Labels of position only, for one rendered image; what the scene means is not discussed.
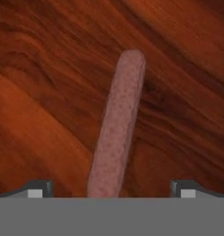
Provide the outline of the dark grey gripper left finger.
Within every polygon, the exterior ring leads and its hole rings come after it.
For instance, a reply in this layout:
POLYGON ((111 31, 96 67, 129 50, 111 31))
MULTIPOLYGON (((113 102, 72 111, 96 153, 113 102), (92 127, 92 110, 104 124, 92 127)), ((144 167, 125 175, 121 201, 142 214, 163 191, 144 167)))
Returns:
POLYGON ((53 197, 53 182, 50 180, 32 180, 18 189, 0 194, 2 197, 12 198, 47 198, 53 197))

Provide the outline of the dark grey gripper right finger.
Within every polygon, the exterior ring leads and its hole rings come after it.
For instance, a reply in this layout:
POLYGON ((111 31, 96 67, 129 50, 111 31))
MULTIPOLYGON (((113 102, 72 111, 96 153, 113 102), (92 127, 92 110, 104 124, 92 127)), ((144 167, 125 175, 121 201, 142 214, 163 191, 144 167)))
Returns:
POLYGON ((175 198, 224 198, 224 194, 207 190, 194 180, 172 180, 171 197, 175 198))

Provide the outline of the pink-brown sausage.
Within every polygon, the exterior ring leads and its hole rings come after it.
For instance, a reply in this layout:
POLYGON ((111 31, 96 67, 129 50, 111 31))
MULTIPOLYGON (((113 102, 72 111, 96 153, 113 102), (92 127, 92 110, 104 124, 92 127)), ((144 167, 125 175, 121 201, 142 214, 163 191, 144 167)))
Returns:
POLYGON ((145 72, 146 59, 140 51, 121 54, 88 177, 90 198, 117 197, 121 191, 145 72))

